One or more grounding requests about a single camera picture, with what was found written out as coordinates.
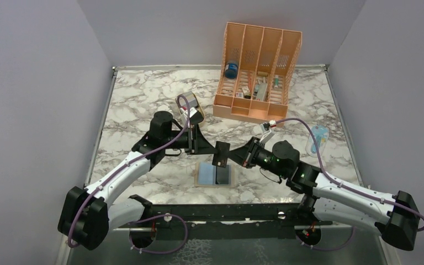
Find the marble pattern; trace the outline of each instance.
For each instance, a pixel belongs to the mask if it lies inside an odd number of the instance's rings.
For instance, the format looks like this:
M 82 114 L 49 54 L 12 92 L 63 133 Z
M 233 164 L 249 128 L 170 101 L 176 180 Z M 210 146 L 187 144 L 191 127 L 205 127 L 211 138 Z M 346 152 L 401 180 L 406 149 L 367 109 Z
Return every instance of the marble pattern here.
M 120 71 L 116 78 L 103 135 L 97 152 L 91 182 L 115 167 L 149 129 L 154 112 L 167 110 L 178 119 L 174 98 L 192 90 L 206 113 L 201 127 L 204 136 L 214 145 L 227 141 L 231 148 L 242 146 L 254 134 L 256 124 L 216 118 L 212 115 L 213 99 L 220 70 Z M 295 70 L 291 84 L 288 116 L 305 120 L 310 126 L 320 124 L 330 130 L 323 152 L 326 169 L 345 181 L 358 184 L 355 168 L 337 115 L 332 94 L 323 70 Z M 305 151 L 308 132 L 297 122 L 276 128 L 267 143 L 268 149 L 277 141 L 287 140 L 300 150 L 301 159 L 318 165 L 317 159 Z M 165 157 L 147 175 L 136 180 L 119 198 L 138 194 L 153 203 L 277 203 L 299 202 L 296 194 L 284 183 L 278 185 L 265 179 L 258 168 L 245 169 L 233 164 L 237 177 L 235 188 L 196 188 L 195 165 L 212 161 L 212 155 Z M 270 178 L 276 178 L 266 172 Z

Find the open case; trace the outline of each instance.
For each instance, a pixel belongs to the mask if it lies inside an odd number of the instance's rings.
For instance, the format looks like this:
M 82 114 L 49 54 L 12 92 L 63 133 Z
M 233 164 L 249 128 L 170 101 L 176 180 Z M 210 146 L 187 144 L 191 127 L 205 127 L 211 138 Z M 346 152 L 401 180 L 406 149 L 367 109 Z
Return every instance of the open case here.
M 214 116 L 262 123 L 287 115 L 288 92 L 301 47 L 301 32 L 262 26 L 227 23 L 222 53 L 222 71 L 214 99 Z M 224 77 L 227 62 L 238 63 L 236 79 Z M 248 86 L 251 95 L 256 84 L 265 78 L 264 100 L 236 97 Z

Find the robotic arm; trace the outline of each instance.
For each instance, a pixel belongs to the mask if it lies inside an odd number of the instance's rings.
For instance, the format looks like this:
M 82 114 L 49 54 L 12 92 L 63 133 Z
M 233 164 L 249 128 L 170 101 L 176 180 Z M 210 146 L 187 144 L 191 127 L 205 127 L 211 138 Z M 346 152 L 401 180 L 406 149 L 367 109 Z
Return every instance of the robotic arm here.
M 267 213 L 266 209 L 257 214 L 250 211 L 243 214 L 218 213 L 213 221 L 251 219 L 278 222 L 280 230 L 275 234 L 278 238 L 294 238 L 295 225 L 310 225 L 314 222 L 330 224 L 331 221 L 337 221 L 369 230 L 399 249 L 413 250 L 420 220 L 418 216 L 421 215 L 408 193 L 399 191 L 393 195 L 345 183 L 326 173 L 323 168 L 300 161 L 299 151 L 287 141 L 277 142 L 272 151 L 266 150 L 264 146 L 273 135 L 271 128 L 275 126 L 275 121 L 262 124 L 261 139 L 252 137 L 243 147 L 229 150 L 230 144 L 220 141 L 213 147 L 197 125 L 202 121 L 201 117 L 194 115 L 197 113 L 191 112 L 192 122 L 189 123 L 188 119 L 187 128 L 181 128 L 170 113 L 155 113 L 149 131 L 118 166 L 85 189 L 74 187 L 67 193 L 58 224 L 59 232 L 92 250 L 100 245 L 110 230 L 149 218 L 156 213 L 154 209 L 168 209 L 165 210 L 167 213 L 174 212 L 186 222 L 199 219 L 210 221 L 194 216 L 194 213 L 185 216 L 189 213 L 187 209 L 195 207 L 193 205 L 152 205 L 137 195 L 113 205 L 130 184 L 152 170 L 165 157 L 165 149 L 184 149 L 190 155 L 213 154 L 213 164 L 216 166 L 225 167 L 228 158 L 246 168 L 259 166 L 286 180 L 285 184 L 291 190 L 305 194 L 300 204 L 276 204 L 273 206 L 275 213 Z M 172 124 L 176 124 L 181 131 L 172 130 Z M 212 206 L 215 207 L 214 211 L 221 209 L 219 205 Z M 207 207 L 209 205 L 201 205 L 202 210 Z M 284 218 L 281 216 L 282 209 L 286 213 Z M 282 235 L 282 227 L 285 226 L 291 228 L 286 231 L 293 233 Z M 298 236 L 304 242 L 308 239 L 307 234 Z

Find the wall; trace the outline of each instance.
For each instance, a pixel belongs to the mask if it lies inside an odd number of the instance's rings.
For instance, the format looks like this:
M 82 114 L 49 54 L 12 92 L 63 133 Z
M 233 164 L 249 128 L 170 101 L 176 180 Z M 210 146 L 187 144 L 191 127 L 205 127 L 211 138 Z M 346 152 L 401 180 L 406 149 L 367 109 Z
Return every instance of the wall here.
M 52 264 L 111 64 L 75 0 L 0 1 L 0 264 Z
M 365 0 L 78 0 L 113 65 L 221 64 L 227 21 L 303 32 L 298 64 L 330 63 Z
M 363 180 L 424 214 L 424 1 L 367 0 L 329 73 Z M 424 265 L 424 232 L 399 255 Z

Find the marble tabletop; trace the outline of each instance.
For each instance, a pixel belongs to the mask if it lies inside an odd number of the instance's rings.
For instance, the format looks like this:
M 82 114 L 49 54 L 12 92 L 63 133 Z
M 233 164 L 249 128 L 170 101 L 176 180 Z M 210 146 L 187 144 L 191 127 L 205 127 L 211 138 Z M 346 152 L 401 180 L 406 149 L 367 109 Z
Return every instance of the marble tabletop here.
M 179 119 L 174 99 L 177 95 L 193 91 L 205 112 L 201 131 L 213 145 L 227 141 L 231 148 L 245 144 L 256 124 L 217 118 L 213 116 L 214 94 L 220 79 L 220 70 L 172 71 L 119 71 L 116 77 L 103 134 L 97 151 L 91 183 L 101 179 L 113 169 L 133 144 L 149 130 L 153 114 L 167 110 Z M 298 117 L 310 126 L 327 127 L 330 138 L 322 154 L 328 172 L 344 181 L 358 184 L 355 167 L 350 156 L 336 106 L 322 69 L 296 69 L 289 93 L 287 117 Z M 271 149 L 278 141 L 287 140 L 300 151 L 301 160 L 318 166 L 316 158 L 305 151 L 308 132 L 295 121 L 276 128 L 274 137 L 267 142 Z M 207 203 L 281 203 L 299 202 L 303 197 L 285 186 L 264 178 L 258 167 L 242 168 L 232 161 L 236 187 L 195 187 L 195 165 L 212 161 L 212 155 L 165 157 L 151 172 L 136 180 L 117 200 L 138 194 L 157 204 Z M 276 178 L 267 172 L 270 178 Z

